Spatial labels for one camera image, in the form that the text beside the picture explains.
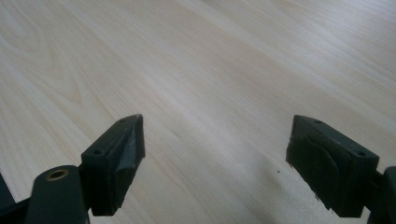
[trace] wood grain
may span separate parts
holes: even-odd
[[[294,114],[396,153],[396,4],[0,1],[0,169],[17,201],[141,113],[147,157],[92,223],[365,223],[285,163]]]

